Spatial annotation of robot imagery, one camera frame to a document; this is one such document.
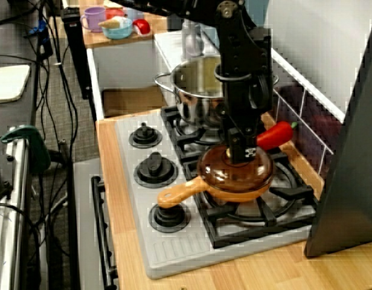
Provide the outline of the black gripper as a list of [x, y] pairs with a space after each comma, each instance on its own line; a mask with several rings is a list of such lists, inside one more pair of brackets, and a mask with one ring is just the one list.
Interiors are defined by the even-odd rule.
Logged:
[[219, 109], [226, 156], [240, 164], [255, 158], [255, 134], [261, 115], [272, 107], [272, 76], [220, 77], [224, 103]]

